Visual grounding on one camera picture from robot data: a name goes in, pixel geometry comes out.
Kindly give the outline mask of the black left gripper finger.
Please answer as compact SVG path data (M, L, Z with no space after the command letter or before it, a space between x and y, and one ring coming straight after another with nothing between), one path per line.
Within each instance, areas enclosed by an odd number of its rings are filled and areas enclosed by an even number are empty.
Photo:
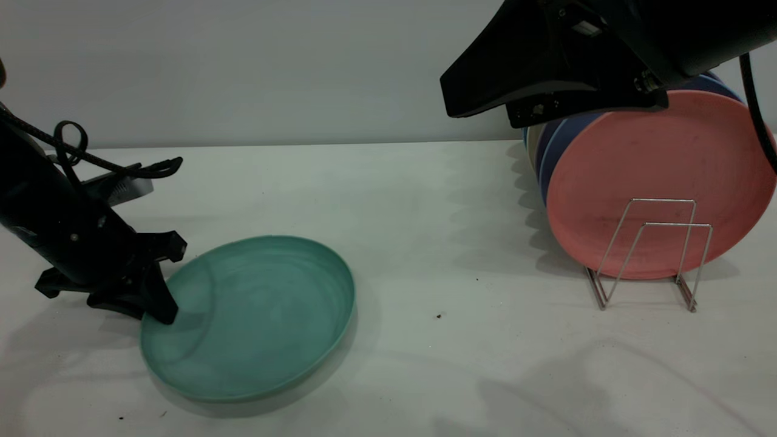
M164 279L158 262L152 262L143 276L144 312L164 325L171 325L178 313L178 305Z
M153 315L152 302L140 294L98 295L91 294L88 306L92 309L106 310L141 320L145 314Z

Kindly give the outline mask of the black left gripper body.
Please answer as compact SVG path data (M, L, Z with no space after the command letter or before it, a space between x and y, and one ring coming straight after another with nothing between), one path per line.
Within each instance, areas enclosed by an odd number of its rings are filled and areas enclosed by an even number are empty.
M35 288L52 299L61 291L125 293L141 284L152 262L181 261L187 249L175 231L136 232L113 210L153 191L151 182L86 182L86 206L76 218L39 237L36 252L51 264Z

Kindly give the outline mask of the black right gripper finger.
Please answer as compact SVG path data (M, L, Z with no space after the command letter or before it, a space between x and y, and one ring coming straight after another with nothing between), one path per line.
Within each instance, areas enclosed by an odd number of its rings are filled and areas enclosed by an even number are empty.
M607 92L583 50L566 47L551 27L547 1L505 1L441 75L449 117L472 117L549 92Z
M668 108L668 92L549 92L507 103L511 127L523 128L588 113L655 112Z

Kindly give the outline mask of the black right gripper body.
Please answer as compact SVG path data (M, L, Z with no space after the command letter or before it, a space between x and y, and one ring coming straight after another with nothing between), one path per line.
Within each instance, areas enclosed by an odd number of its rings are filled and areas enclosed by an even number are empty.
M638 1L547 1L552 29L606 89L654 92L677 84L677 64Z

